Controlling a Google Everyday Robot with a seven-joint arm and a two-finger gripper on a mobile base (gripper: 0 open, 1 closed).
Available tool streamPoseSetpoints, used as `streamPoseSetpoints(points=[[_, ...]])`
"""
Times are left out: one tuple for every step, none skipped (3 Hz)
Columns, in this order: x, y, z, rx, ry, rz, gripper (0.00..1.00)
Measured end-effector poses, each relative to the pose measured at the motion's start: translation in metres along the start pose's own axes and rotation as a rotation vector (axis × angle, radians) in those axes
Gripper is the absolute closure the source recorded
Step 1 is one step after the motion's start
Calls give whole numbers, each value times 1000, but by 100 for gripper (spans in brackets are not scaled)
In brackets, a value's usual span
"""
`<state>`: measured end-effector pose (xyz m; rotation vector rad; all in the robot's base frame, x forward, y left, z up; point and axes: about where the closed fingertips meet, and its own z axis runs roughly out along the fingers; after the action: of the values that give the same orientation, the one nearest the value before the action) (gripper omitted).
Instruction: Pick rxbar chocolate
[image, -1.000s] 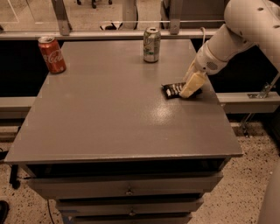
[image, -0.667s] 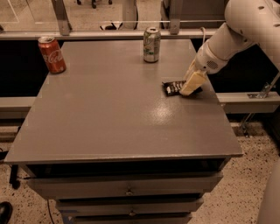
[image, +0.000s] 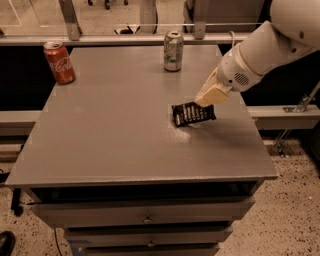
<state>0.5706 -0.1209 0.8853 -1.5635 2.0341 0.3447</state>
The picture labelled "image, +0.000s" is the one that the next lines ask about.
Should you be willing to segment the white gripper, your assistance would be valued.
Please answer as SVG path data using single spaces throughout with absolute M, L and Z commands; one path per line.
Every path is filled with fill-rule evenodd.
M 262 48 L 255 48 L 249 43 L 236 44 L 221 59 L 217 68 L 207 78 L 197 93 L 194 102 L 201 107 L 224 102 L 229 92 L 243 92 L 257 83 L 262 76 Z

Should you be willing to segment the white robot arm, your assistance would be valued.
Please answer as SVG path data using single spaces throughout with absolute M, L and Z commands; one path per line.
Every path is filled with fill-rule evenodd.
M 270 19 L 235 44 L 212 71 L 194 102 L 207 107 L 244 92 L 279 66 L 320 49 L 320 0 L 272 0 Z

